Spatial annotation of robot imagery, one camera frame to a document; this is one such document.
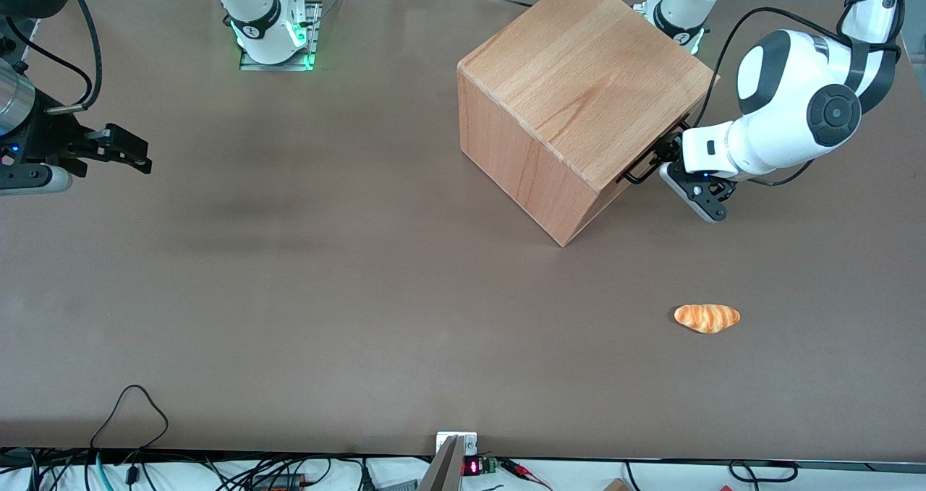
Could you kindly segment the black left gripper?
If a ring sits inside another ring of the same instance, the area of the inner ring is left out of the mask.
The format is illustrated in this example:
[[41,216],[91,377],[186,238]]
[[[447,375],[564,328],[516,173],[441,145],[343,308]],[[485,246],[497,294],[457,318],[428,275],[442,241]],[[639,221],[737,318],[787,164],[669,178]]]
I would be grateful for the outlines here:
[[675,131],[669,132],[667,135],[663,135],[662,138],[658,139],[653,145],[653,153],[655,155],[649,161],[648,168],[644,174],[645,178],[648,178],[658,171],[662,164],[681,160],[682,135],[684,135],[683,132]]

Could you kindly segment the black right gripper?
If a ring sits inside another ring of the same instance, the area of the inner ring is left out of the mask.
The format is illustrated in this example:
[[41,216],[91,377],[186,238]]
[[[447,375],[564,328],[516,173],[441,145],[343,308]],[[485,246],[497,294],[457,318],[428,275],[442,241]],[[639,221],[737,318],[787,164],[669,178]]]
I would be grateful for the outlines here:
[[72,114],[51,116],[57,103],[36,93],[35,106],[12,132],[2,136],[1,188],[3,190],[67,190],[73,178],[85,178],[84,162],[120,163],[151,174],[148,142],[116,123],[93,131]]

